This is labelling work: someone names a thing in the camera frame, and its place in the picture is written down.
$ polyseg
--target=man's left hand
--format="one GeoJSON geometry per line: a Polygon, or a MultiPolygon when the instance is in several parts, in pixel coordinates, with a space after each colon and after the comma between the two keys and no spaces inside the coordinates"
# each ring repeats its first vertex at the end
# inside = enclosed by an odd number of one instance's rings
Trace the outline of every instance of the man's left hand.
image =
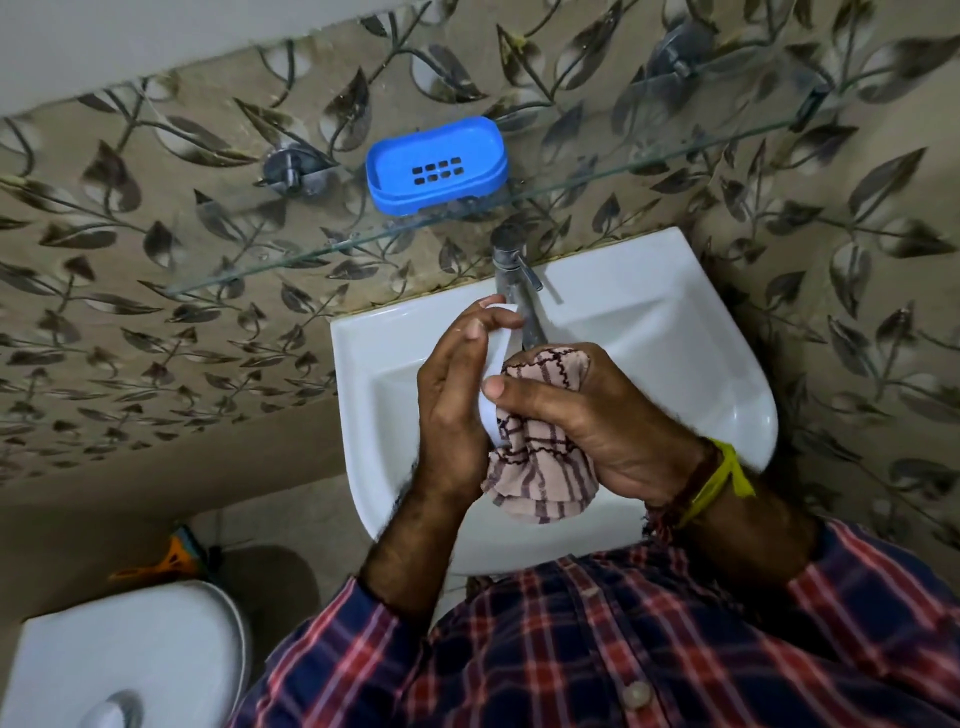
{"type": "Polygon", "coordinates": [[[488,307],[504,301],[488,296],[460,314],[417,374],[420,462],[414,487],[464,511],[480,497],[490,450],[477,405],[487,334],[523,325],[519,314],[488,307]]]}

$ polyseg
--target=faucet handle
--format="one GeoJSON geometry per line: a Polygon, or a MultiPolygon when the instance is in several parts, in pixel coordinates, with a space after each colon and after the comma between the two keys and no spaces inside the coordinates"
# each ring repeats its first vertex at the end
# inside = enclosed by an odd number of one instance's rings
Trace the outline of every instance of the faucet handle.
{"type": "Polygon", "coordinates": [[[530,263],[528,263],[527,259],[523,257],[523,253],[517,252],[516,263],[519,266],[523,277],[527,279],[528,283],[530,283],[530,287],[535,291],[542,291],[543,281],[540,280],[540,276],[534,273],[534,269],[530,267],[530,263]]]}

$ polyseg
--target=chrome faucet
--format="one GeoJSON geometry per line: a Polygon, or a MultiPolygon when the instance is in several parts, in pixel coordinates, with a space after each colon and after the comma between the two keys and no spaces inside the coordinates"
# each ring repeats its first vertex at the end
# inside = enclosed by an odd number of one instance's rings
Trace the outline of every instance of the chrome faucet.
{"type": "Polygon", "coordinates": [[[505,296],[507,303],[515,303],[516,312],[523,317],[523,349],[527,351],[546,344],[546,335],[540,325],[537,310],[534,308],[534,297],[530,292],[531,288],[542,291],[543,281],[524,257],[523,243],[516,240],[495,242],[493,268],[496,292],[505,296]]]}

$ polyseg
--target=hand towel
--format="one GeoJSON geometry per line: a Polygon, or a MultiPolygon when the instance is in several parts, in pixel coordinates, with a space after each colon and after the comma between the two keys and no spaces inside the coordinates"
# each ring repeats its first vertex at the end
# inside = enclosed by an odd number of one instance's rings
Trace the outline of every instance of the hand towel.
{"type": "MultiPolygon", "coordinates": [[[[579,391],[590,359],[558,347],[539,352],[529,364],[503,368],[506,376],[538,379],[579,391]]],[[[484,493],[507,513],[524,521],[550,523],[583,513],[600,487],[593,461],[556,425],[496,410],[507,442],[490,453],[484,493]]]]}

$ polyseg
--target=wrist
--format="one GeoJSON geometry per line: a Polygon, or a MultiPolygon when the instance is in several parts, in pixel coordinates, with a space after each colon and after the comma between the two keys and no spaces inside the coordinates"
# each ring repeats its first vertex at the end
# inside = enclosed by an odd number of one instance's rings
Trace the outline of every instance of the wrist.
{"type": "Polygon", "coordinates": [[[672,458],[673,475],[663,507],[681,516],[721,462],[722,453],[710,440],[691,436],[672,458]]]}
{"type": "Polygon", "coordinates": [[[444,520],[457,519],[459,522],[480,493],[479,484],[471,489],[463,483],[418,467],[407,497],[415,497],[430,513],[444,520]]]}

